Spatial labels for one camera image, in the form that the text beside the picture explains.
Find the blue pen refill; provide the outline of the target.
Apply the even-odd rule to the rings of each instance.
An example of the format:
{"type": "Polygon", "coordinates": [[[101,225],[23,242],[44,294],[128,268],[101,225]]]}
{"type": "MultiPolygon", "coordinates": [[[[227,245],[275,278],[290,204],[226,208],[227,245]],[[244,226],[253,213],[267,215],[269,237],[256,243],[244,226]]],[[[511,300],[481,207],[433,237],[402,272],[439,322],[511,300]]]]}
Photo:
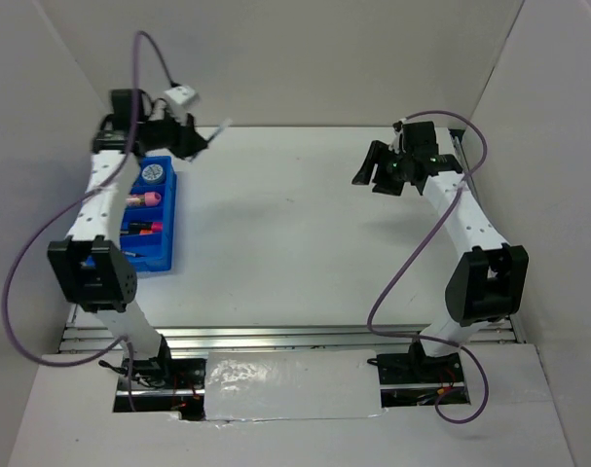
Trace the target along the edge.
{"type": "Polygon", "coordinates": [[[219,135],[221,135],[230,125],[231,119],[224,120],[207,138],[207,144],[210,145],[219,135]]]}

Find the pink eraser tube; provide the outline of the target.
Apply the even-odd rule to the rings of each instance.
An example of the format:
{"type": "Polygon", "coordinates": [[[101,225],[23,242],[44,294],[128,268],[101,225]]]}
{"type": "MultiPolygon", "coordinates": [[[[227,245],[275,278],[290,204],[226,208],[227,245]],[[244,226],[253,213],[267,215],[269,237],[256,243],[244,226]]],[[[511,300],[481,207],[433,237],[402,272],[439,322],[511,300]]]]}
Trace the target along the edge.
{"type": "Polygon", "coordinates": [[[143,194],[129,195],[126,199],[126,206],[135,207],[155,207],[162,201],[162,196],[158,192],[146,192],[143,194]]]}

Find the pink black highlighter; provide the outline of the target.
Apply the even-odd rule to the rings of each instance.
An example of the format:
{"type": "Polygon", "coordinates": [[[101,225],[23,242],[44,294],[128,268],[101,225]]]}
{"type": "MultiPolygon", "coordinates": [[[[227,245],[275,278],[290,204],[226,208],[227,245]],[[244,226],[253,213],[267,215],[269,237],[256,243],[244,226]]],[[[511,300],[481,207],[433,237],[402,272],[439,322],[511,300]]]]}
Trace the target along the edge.
{"type": "Polygon", "coordinates": [[[160,221],[129,222],[128,230],[152,230],[153,232],[161,232],[163,230],[163,223],[160,221]]]}

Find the orange black highlighter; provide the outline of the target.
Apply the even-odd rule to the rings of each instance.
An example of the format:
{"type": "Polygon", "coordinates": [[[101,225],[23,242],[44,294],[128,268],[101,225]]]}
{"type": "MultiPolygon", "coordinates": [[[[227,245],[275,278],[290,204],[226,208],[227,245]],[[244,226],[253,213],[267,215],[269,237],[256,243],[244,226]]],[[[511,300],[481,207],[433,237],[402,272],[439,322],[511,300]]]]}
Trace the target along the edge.
{"type": "Polygon", "coordinates": [[[156,234],[152,230],[131,230],[131,231],[120,231],[120,237],[125,236],[140,236],[140,235],[150,235],[156,234]]]}

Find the orange pen refill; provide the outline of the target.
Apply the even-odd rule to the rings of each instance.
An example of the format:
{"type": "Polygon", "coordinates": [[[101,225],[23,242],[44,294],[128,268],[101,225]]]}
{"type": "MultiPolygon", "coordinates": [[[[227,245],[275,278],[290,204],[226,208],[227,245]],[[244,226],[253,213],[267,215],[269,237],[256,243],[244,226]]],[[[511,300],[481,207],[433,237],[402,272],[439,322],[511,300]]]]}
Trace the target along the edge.
{"type": "Polygon", "coordinates": [[[122,253],[128,257],[131,257],[131,258],[144,258],[145,257],[145,255],[142,255],[137,252],[132,252],[132,251],[122,250],[122,253]]]}

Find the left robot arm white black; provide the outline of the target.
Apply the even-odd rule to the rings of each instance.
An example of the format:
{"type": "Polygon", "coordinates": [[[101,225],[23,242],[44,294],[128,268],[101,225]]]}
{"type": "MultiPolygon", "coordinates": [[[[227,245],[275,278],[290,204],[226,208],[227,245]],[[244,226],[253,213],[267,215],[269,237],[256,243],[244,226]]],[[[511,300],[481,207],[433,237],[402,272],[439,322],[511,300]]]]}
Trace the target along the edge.
{"type": "Polygon", "coordinates": [[[66,238],[53,241],[48,259],[66,300],[94,315],[123,341],[123,367],[155,388],[168,386],[175,364],[163,337],[136,302],[136,271],[120,245],[127,197],[150,151],[168,150],[180,159],[208,146],[190,109],[196,91],[177,85],[162,93],[166,109],[153,120],[131,90],[112,90],[112,112],[92,140],[92,173],[80,211],[66,238]]]}

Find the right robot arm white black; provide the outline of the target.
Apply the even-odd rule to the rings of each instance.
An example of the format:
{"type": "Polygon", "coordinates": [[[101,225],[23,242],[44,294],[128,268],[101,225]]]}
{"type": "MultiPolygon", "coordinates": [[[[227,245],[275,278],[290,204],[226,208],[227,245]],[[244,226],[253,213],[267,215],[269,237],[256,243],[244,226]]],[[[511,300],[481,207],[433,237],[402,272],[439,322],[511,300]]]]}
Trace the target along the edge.
{"type": "Polygon", "coordinates": [[[458,259],[444,291],[443,311],[421,332],[408,359],[412,377],[429,381],[440,373],[442,358],[459,352],[489,324],[519,310],[529,255],[492,225],[457,157],[441,150],[434,123],[399,121],[393,129],[392,142],[371,142],[352,182],[394,197],[410,185],[438,215],[432,230],[385,287],[384,296],[440,230],[447,232],[456,249],[458,259]]]}

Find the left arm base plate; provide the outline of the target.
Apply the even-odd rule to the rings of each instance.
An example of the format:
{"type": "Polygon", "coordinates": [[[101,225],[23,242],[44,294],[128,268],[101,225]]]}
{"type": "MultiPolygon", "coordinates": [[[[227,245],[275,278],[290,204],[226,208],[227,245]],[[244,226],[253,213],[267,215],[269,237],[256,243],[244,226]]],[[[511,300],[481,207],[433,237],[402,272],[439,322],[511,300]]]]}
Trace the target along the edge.
{"type": "Polygon", "coordinates": [[[187,421],[205,419],[206,360],[174,359],[170,374],[161,379],[135,372],[129,379],[126,368],[116,369],[118,383],[114,413],[174,413],[187,421]]]}

